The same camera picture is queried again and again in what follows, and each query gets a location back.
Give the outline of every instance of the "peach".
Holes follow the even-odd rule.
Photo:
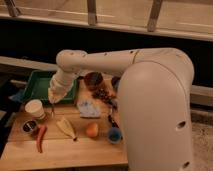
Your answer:
[[[90,138],[95,138],[98,136],[98,124],[96,122],[91,122],[87,125],[86,135]]]

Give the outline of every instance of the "red chili pepper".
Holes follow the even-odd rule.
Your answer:
[[[38,132],[38,136],[36,139],[36,145],[37,145],[38,152],[42,153],[42,140],[43,140],[43,136],[47,130],[47,127],[45,125],[39,124],[38,129],[39,129],[39,132]]]

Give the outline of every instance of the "brown bowl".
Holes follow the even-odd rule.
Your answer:
[[[90,91],[105,88],[104,79],[100,72],[90,72],[85,75],[84,83]]]

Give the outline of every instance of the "yellow object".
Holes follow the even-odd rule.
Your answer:
[[[70,136],[73,138],[73,141],[77,140],[74,128],[72,126],[72,124],[70,123],[70,121],[65,118],[62,117],[60,121],[56,122],[58,128],[66,135]]]

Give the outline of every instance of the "small bowl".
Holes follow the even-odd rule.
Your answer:
[[[84,83],[90,91],[105,88],[104,79],[100,72],[90,72],[85,75]]]
[[[28,134],[34,134],[38,131],[38,124],[34,120],[25,122],[22,126],[22,130]]]
[[[107,133],[107,138],[111,144],[117,144],[122,139],[121,130],[117,127],[112,127]]]

